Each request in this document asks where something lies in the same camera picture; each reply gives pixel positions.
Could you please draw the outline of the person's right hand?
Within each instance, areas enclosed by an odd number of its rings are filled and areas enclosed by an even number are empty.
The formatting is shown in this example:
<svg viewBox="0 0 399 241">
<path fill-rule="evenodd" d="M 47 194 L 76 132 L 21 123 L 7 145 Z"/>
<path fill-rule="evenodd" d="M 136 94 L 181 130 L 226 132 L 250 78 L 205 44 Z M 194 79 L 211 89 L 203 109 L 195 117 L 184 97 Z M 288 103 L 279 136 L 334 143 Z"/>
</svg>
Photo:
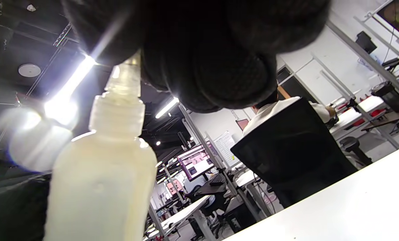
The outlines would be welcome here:
<svg viewBox="0 0 399 241">
<path fill-rule="evenodd" d="M 196 113 L 257 105 L 277 61 L 314 42 L 331 0 L 63 0 L 82 50 L 113 67 L 141 53 L 141 77 Z"/>
</svg>

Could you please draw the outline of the person's left hand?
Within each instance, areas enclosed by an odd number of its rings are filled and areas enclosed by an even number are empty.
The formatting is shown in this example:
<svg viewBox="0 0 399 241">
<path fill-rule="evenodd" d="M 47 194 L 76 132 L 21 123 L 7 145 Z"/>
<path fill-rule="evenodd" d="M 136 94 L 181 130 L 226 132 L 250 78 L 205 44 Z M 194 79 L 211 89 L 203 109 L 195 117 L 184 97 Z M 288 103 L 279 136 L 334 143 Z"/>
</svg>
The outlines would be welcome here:
<svg viewBox="0 0 399 241">
<path fill-rule="evenodd" d="M 0 241 L 42 241 L 50 173 L 25 180 L 0 192 Z"/>
</svg>

